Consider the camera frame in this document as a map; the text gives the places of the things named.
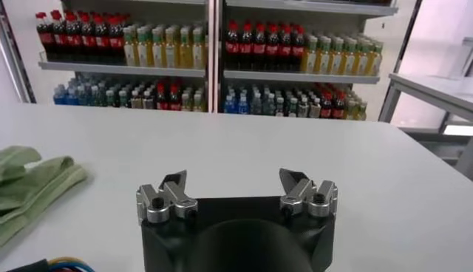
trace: cloth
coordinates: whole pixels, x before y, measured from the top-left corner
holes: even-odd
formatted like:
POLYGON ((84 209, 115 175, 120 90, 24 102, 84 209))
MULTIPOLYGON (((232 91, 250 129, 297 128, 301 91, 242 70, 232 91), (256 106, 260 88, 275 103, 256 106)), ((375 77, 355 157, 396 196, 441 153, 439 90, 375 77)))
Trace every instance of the cloth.
POLYGON ((38 217, 67 189, 85 180, 71 157, 57 157, 27 169, 41 155, 30 147, 0 151, 0 247, 38 217))

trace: white desk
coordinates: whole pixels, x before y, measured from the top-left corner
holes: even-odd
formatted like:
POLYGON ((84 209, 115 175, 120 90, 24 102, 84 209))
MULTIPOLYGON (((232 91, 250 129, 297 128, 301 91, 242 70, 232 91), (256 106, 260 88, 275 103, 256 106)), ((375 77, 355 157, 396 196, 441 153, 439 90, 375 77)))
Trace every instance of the white desk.
POLYGON ((57 256, 143 271, 139 185, 187 169, 191 197, 281 195, 280 167, 338 186, 330 271, 473 270, 473 184, 386 123, 36 105, 0 123, 0 146, 69 154, 93 176, 0 250, 0 271, 57 256))
MULTIPOLYGON (((379 120, 389 123, 401 92, 421 99, 454 115, 473 120, 473 78, 452 80, 428 75, 391 74, 391 86, 379 120)), ((461 155, 456 169, 473 179, 473 137, 461 155)))

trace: blue wire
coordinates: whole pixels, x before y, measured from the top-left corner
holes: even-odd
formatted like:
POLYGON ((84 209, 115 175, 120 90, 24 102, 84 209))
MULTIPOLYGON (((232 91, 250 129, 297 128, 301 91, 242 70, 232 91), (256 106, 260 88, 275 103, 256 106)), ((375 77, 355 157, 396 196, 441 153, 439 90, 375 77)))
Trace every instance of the blue wire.
POLYGON ((59 262, 55 265, 51 265, 50 271, 54 271, 60 268, 80 268, 80 269, 85 270, 86 272, 94 272, 94 270, 91 269, 88 265, 85 265, 80 262, 59 262))

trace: shelf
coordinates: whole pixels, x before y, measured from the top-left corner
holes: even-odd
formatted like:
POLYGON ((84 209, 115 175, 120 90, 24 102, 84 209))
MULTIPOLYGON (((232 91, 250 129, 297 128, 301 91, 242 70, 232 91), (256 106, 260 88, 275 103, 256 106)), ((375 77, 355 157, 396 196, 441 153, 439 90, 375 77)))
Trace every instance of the shelf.
POLYGON ((305 10, 320 13, 346 13, 367 16, 391 16, 397 7, 368 4, 345 4, 343 2, 317 2, 295 0, 227 0, 229 7, 257 7, 275 10, 305 10))
POLYGON ((224 71, 226 78, 264 81, 330 82, 343 84, 376 84, 379 77, 353 75, 314 75, 295 72, 224 71))
POLYGON ((124 75, 162 75, 184 78, 203 78, 205 70, 198 69, 172 69, 155 67, 130 67, 105 64, 80 64, 68 62, 40 61, 39 66, 45 70, 75 71, 75 72, 100 72, 105 74, 124 75))

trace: cola bottle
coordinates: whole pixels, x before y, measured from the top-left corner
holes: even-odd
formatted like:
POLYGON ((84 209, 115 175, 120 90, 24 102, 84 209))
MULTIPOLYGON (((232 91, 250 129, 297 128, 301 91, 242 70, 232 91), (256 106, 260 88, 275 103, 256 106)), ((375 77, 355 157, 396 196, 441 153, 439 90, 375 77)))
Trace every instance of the cola bottle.
POLYGON ((294 38, 291 57, 292 71, 301 70, 302 54, 304 53, 304 29, 301 26, 297 26, 297 34, 294 38))
POLYGON ((95 42, 97 43, 98 60, 104 63, 111 62, 111 49, 109 38, 109 26, 105 23, 102 16, 94 17, 95 21, 95 42))
POLYGON ((69 46, 67 44, 66 24, 58 10, 53 10, 51 17, 57 59, 67 61, 69 59, 69 46))
POLYGON ((225 51, 226 67, 228 69, 238 69, 238 25, 235 21, 230 21, 228 26, 225 51))
POLYGON ((281 36, 281 45, 278 51, 278 65, 282 71, 288 71, 290 69, 290 27, 284 28, 284 33, 281 36))
POLYGON ((266 45, 266 69, 275 71, 278 68, 279 37, 277 26, 272 24, 266 45))
POLYGON ((95 41, 95 24, 90 21, 88 13, 81 16, 82 44, 84 45, 84 60, 90 62, 97 61, 97 42, 95 41))
POLYGON ((110 47, 112 49, 111 54, 113 62, 115 64, 125 63, 125 51, 123 50, 123 28, 121 25, 120 17, 111 17, 110 20, 110 47))
POLYGON ((71 60, 82 61, 81 26, 73 13, 67 13, 66 21, 67 44, 69 45, 71 60))
POLYGON ((253 69, 262 71, 265 69, 265 50, 266 50, 266 35, 265 25, 258 24, 256 26, 256 34, 254 37, 253 46, 253 69))
POLYGON ((36 13, 36 31, 39 40, 43 44, 47 59, 54 61, 56 59, 55 42, 52 34, 52 24, 48 22, 46 13, 36 13))
POLYGON ((239 68, 251 69, 251 56, 253 54, 253 33, 251 24, 246 23, 243 26, 243 34, 239 43, 239 68))

